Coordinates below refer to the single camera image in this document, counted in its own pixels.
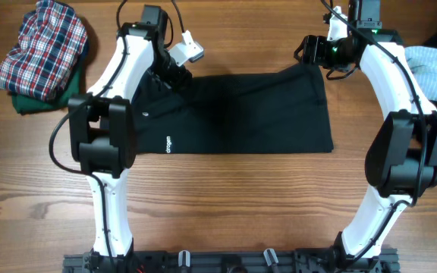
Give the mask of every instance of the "red and blue plaid shirt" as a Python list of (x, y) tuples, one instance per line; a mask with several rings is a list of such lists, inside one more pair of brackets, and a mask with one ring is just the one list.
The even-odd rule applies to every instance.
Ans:
[(73, 8), (38, 1), (36, 10), (24, 15), (18, 44), (0, 65), (0, 89), (52, 101), (67, 85), (86, 41)]

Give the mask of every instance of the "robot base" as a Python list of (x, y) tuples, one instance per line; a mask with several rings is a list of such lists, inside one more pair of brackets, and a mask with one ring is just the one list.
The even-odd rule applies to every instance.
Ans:
[[(328, 263), (319, 258), (328, 249), (296, 249), (295, 251), (276, 252), (277, 268), (267, 265), (262, 252), (244, 253), (192, 253), (189, 268), (178, 266), (178, 253), (134, 252), (143, 263), (146, 273), (329, 273), (324, 264)], [(92, 273), (86, 264), (90, 253), (83, 255), (65, 256), (62, 273)], [(139, 272), (138, 268), (131, 268), (128, 272)], [(400, 272), (399, 258), (396, 249), (383, 249), (379, 262), (372, 269), (349, 269), (344, 272), (362, 273), (398, 273)]]

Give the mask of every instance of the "white casing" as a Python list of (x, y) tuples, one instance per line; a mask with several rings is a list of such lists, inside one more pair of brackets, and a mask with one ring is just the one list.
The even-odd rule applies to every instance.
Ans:
[[(107, 216), (107, 228), (110, 230), (108, 237), (112, 256), (126, 255), (133, 242), (133, 234), (130, 232), (129, 223), (127, 222), (126, 192), (129, 170), (124, 170), (118, 179), (112, 178), (111, 174), (98, 172), (94, 172), (93, 174), (105, 185), (105, 211)], [(109, 256), (107, 245), (105, 244), (100, 187), (95, 179), (88, 176), (86, 178), (92, 190), (94, 216), (96, 218), (96, 242), (94, 243), (93, 249), (99, 252), (101, 256)]]
[[(142, 76), (153, 63), (154, 54), (150, 41), (140, 36), (130, 35), (125, 36), (125, 39), (127, 42), (128, 55), (119, 75), (112, 84), (112, 88), (102, 97), (114, 98), (115, 96), (120, 96), (123, 99), (132, 100)], [(118, 39), (115, 53), (105, 69), (104, 74), (96, 84), (88, 89), (88, 93), (99, 93), (104, 85), (107, 84), (121, 61), (123, 49), (124, 44), (122, 38), (120, 38)], [(109, 243), (111, 245), (112, 256), (114, 257), (117, 255), (126, 255), (133, 240), (133, 235), (127, 223), (126, 186), (128, 173), (129, 170), (124, 170), (118, 179), (112, 178), (110, 174), (93, 173), (107, 185), (105, 187), (106, 221), (108, 229), (110, 230), (108, 233)], [(96, 218), (96, 242), (94, 243), (93, 249), (99, 252), (101, 256), (108, 256), (102, 222), (100, 188), (97, 181), (93, 178), (87, 177), (87, 180), (92, 189), (94, 215)]]
[[(392, 209), (391, 205), (399, 200), (411, 202), (412, 198), (404, 195), (392, 195), (388, 198), (382, 198), (376, 188), (369, 186), (354, 220), (341, 234), (345, 252), (353, 256), (361, 252), (379, 231), (383, 221), (387, 218), (388, 213)], [(392, 216), (387, 227), (385, 227), (385, 230), (377, 240), (376, 245), (373, 246), (363, 258), (372, 258), (380, 254), (380, 249), (385, 237), (405, 208), (406, 205), (404, 204), (398, 206), (398, 209)]]
[(181, 35), (183, 40), (169, 51), (177, 66), (182, 66), (188, 60), (203, 54), (203, 47), (198, 42), (193, 41), (190, 31), (187, 30)]
[[(406, 62), (405, 50), (402, 45), (394, 42), (381, 42), (381, 46), (390, 51), (406, 68), (413, 81), (417, 95), (420, 97), (421, 109), (425, 115), (436, 111), (436, 107), (426, 98), (417, 84), (414, 75), (410, 72)], [(412, 92), (401, 69), (375, 45), (368, 45), (360, 60), (360, 69), (369, 78), (384, 119), (388, 113), (405, 109), (412, 114), (418, 114), (416, 105), (413, 103)]]
[[(345, 20), (347, 20), (347, 16), (341, 13), (340, 6), (335, 7), (333, 10), (336, 11), (336, 13), (340, 14)], [(330, 29), (328, 31), (327, 37), (328, 41), (336, 41), (341, 38), (347, 38), (347, 36), (347, 25), (332, 14), (332, 18), (330, 18)]]

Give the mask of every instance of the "black t-shirt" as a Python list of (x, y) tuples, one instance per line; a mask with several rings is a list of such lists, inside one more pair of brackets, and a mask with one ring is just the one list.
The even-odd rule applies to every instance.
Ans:
[(322, 74), (196, 77), (172, 92), (146, 74), (133, 100), (138, 153), (300, 153), (333, 150)]

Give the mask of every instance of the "wooden surface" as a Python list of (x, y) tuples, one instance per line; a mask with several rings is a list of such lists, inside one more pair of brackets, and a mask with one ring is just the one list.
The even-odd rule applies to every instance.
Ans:
[[(0, 62), (17, 41), (31, 0), (0, 0)], [(177, 16), (169, 2), (156, 0)], [(70, 4), (89, 28), (93, 50), (86, 85), (115, 50), (116, 1)], [(340, 2), (346, 8), (346, 1)], [(319, 1), (179, 1), (185, 27), (206, 49), (188, 67), (195, 76), (276, 72), (294, 64), (305, 35), (325, 35)], [(128, 3), (121, 21), (140, 17)], [(383, 1), (385, 28), (408, 45), (437, 31), (437, 1)], [(325, 84), (335, 150), (321, 155), (140, 155), (129, 179), (135, 249), (178, 251), (330, 246), (353, 218), (367, 182), (363, 161), (382, 115), (366, 78)], [(0, 272), (60, 272), (64, 254), (93, 245), (90, 189), (84, 177), (57, 169), (49, 135), (64, 111), (21, 117), (0, 90)], [(56, 151), (68, 165), (68, 128)], [(437, 272), (437, 187), (405, 212), (386, 243), (399, 249), (403, 272)]]

